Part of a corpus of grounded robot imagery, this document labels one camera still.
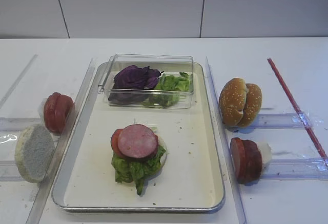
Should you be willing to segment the bottom bun on tray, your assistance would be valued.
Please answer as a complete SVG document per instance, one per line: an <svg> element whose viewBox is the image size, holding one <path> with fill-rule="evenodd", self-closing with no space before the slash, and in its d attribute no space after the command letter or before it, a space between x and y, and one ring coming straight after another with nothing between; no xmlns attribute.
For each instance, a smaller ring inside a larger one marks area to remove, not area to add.
<svg viewBox="0 0 328 224"><path fill-rule="evenodd" d="M153 133L154 133L155 135L158 136L158 149L160 149L160 148L163 148L163 149L164 149L164 153L163 153L163 155L159 158L160 166L159 166L159 168L157 168L156 171L154 171L154 174L156 174L157 172L159 172L159 171L163 168L163 166L164 166L164 164L165 164L165 162L166 162L167 155L168 155L168 149L167 149L167 146L166 146L165 141L164 141L163 138L158 134L157 127L150 127L150 129L153 131Z"/></svg>

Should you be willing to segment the clear rack lower left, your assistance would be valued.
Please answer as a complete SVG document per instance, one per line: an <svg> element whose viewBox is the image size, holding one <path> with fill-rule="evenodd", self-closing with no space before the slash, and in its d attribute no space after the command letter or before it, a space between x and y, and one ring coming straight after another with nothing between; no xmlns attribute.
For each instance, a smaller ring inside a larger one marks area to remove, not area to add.
<svg viewBox="0 0 328 224"><path fill-rule="evenodd" d="M1 161L0 181L24 181L17 169L15 161Z"/></svg>

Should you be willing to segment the pink meat patty slice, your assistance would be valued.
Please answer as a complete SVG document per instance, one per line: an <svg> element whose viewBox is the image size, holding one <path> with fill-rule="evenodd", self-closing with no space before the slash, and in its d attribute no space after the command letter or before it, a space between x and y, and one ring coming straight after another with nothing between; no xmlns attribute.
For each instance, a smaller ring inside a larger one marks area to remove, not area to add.
<svg viewBox="0 0 328 224"><path fill-rule="evenodd" d="M126 157L144 159L155 156L158 149L158 137L147 126L134 124L125 127L118 136L117 146Z"/></svg>

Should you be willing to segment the dark red sausage slice rear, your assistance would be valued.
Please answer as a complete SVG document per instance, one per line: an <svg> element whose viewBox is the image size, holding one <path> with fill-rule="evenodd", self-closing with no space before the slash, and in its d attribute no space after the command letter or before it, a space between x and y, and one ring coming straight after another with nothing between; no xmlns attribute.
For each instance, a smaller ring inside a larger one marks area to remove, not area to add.
<svg viewBox="0 0 328 224"><path fill-rule="evenodd" d="M260 178L263 164L257 144L251 140L243 140L242 142L246 157L243 183L247 184Z"/></svg>

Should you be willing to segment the clear plastic container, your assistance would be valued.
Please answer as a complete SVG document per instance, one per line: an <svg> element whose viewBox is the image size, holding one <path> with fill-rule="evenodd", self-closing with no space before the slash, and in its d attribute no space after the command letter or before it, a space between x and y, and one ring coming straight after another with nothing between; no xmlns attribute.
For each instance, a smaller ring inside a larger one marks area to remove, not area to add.
<svg viewBox="0 0 328 224"><path fill-rule="evenodd" d="M111 106L125 106L125 107L145 107L142 102L132 103L128 105L112 104L108 101L109 95L118 91L131 93L146 94L147 98L153 94L154 90L131 90L131 89L113 89L114 77L124 68L136 65L139 68L149 66L150 69L157 69L162 74L179 76L180 72L188 73L191 84L189 92L180 92L180 100L177 104L167 108L189 108L191 105L192 95L194 92L193 72L194 61L190 56L169 56L169 55L137 55L137 54L116 54L111 56L106 65L105 72L99 84L99 91L105 95L104 99ZM162 106L148 107L148 108L164 108Z"/></svg>

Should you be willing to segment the tomato slice on stack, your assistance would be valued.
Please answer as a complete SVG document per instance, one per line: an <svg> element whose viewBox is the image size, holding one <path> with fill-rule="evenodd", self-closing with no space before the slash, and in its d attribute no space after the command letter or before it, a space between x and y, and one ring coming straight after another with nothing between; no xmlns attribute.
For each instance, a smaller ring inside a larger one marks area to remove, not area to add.
<svg viewBox="0 0 328 224"><path fill-rule="evenodd" d="M121 153L121 151L118 148L118 137L121 133L122 129L116 129L111 137L111 147L113 150L113 153L118 156L119 158L125 158L125 156Z"/></svg>

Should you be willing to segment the sesame bun left piece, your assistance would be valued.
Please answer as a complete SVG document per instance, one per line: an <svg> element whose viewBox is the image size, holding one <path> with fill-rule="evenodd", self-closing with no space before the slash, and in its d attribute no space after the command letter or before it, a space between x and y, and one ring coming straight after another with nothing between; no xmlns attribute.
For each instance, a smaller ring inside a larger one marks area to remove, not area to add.
<svg viewBox="0 0 328 224"><path fill-rule="evenodd" d="M219 97L222 121L228 126L237 125L243 117L248 89L242 78L233 78L223 87Z"/></svg>

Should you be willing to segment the clear rack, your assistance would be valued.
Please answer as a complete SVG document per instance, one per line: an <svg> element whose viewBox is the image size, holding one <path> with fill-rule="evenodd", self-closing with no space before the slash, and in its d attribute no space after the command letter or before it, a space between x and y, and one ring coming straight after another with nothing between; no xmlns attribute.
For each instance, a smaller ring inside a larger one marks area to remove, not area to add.
<svg viewBox="0 0 328 224"><path fill-rule="evenodd" d="M261 175L265 179L319 179L327 180L327 160L273 159Z"/></svg>
<svg viewBox="0 0 328 224"><path fill-rule="evenodd" d="M24 181L17 169L15 161L1 161L0 181Z"/></svg>
<svg viewBox="0 0 328 224"><path fill-rule="evenodd" d="M19 132L33 124L42 123L40 118L1 118L0 128L1 132Z"/></svg>
<svg viewBox="0 0 328 224"><path fill-rule="evenodd" d="M246 127L226 125L229 129L305 129L312 126L313 123L304 113L258 114L255 120Z"/></svg>

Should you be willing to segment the dark red sausage slice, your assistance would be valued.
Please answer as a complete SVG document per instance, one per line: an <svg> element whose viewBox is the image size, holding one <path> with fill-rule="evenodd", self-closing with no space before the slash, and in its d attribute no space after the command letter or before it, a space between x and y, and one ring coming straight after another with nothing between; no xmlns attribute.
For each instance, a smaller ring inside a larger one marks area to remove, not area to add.
<svg viewBox="0 0 328 224"><path fill-rule="evenodd" d="M244 183L246 173L246 154L243 142L240 138L234 137L230 141L230 151L235 168L235 176L240 184Z"/></svg>
<svg viewBox="0 0 328 224"><path fill-rule="evenodd" d="M251 140L243 140L242 142L246 157L243 183L247 184L260 178L263 164L257 144Z"/></svg>

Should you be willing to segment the clear rack lower right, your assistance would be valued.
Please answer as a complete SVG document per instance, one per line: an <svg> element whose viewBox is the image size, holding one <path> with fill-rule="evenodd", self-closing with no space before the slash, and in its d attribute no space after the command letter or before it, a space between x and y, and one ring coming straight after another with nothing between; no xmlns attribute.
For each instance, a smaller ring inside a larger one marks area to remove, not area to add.
<svg viewBox="0 0 328 224"><path fill-rule="evenodd" d="M319 179L327 180L327 160L273 159L261 175L265 179Z"/></svg>

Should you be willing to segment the green lettuce in container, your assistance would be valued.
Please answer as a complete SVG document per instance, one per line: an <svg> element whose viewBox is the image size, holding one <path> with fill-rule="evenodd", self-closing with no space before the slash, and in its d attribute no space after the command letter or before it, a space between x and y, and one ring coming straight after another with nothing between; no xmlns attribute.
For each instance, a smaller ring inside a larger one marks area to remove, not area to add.
<svg viewBox="0 0 328 224"><path fill-rule="evenodd" d="M162 74L158 84L153 89L155 92L142 102L145 107L162 106L164 108L177 104L180 100L180 92L189 92L190 76L180 72L179 76Z"/></svg>

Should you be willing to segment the white bun half left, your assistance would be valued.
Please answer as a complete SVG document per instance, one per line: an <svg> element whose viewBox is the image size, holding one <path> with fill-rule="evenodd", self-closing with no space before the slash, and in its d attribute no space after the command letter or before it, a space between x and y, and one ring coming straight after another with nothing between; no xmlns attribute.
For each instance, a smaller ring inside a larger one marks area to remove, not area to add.
<svg viewBox="0 0 328 224"><path fill-rule="evenodd" d="M54 141L45 126L28 126L18 138L14 155L22 178L31 183L41 182L54 150Z"/></svg>

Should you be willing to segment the clear plastic rail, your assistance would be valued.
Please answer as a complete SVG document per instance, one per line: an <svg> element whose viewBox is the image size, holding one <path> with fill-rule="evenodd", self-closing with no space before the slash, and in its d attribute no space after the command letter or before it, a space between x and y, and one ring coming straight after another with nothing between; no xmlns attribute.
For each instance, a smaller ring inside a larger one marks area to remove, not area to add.
<svg viewBox="0 0 328 224"><path fill-rule="evenodd" d="M95 61L94 59L91 59L85 77L82 81L81 87L75 99L74 108L70 111L67 117L66 126L64 128L62 135L59 138L56 149L52 155L51 161L49 162L46 175L43 181L39 184L39 190L35 197L29 216L26 220L26 224L39 223L40 221L49 193L52 189L52 185L55 180L60 162L65 153L70 136L73 133L74 124L78 118L80 109L83 106L84 99L87 94L87 90L92 80L94 71L95 71Z"/></svg>
<svg viewBox="0 0 328 224"><path fill-rule="evenodd" d="M218 104L218 96L215 90L215 83L213 81L213 70L211 69L211 66L208 61L208 57L206 56L206 73L208 78L208 84L209 84L209 90L211 93L211 99L213 104L213 110L215 113L215 119L216 119L216 126L218 129L218 133L220 136L220 144L222 148L222 156L224 160L225 165L225 171L223 171L224 167L222 166L222 173L224 174L224 186L229 186L231 188L231 194L232 196L228 198L228 195L226 195L226 199L233 199L235 210L236 210L236 217L238 219L238 223L248 223L247 222L247 216L245 214L242 198L240 195L240 190L238 183L236 181L236 177L234 174L234 165L233 160L230 156L230 148L228 143L227 134L224 128L224 125L221 120L221 114L219 110L219 104Z"/></svg>

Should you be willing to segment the clear rack upper left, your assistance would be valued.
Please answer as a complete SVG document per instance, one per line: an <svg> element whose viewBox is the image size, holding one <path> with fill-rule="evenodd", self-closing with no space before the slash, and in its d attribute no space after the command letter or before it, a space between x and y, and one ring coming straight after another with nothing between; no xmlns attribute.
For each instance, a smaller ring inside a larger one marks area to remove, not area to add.
<svg viewBox="0 0 328 224"><path fill-rule="evenodd" d="M1 132L19 132L33 124L42 123L40 118L1 118L0 128Z"/></svg>

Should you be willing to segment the green lettuce on stack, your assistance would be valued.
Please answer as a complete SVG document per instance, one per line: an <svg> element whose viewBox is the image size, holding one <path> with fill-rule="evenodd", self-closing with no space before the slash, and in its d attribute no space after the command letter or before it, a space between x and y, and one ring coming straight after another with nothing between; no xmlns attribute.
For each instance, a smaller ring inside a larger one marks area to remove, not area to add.
<svg viewBox="0 0 328 224"><path fill-rule="evenodd" d="M154 171L159 168L159 158L163 153L163 148L157 149L155 156L146 161L127 160L113 154L111 165L115 169L115 181L118 183L134 182L136 193L140 196L144 189L145 180L155 175Z"/></svg>

